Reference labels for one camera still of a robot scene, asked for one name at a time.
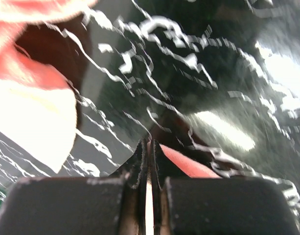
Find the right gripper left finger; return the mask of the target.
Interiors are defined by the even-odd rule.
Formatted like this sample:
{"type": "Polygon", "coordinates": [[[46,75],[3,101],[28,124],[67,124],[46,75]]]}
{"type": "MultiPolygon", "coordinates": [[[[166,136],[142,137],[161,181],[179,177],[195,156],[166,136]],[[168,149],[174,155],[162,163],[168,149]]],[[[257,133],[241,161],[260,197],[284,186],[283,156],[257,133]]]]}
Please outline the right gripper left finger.
{"type": "Polygon", "coordinates": [[[0,207],[0,235],[145,234],[147,144],[106,177],[21,178],[0,207]]]}

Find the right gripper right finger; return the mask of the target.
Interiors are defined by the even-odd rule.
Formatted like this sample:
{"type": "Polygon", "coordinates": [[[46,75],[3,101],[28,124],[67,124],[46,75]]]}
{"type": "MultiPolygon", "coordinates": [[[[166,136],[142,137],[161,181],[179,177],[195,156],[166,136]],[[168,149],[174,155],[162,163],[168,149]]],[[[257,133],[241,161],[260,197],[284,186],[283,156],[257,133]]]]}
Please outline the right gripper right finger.
{"type": "Polygon", "coordinates": [[[154,234],[156,235],[299,235],[299,223],[270,180],[216,178],[183,172],[157,141],[150,144],[154,234]]]}

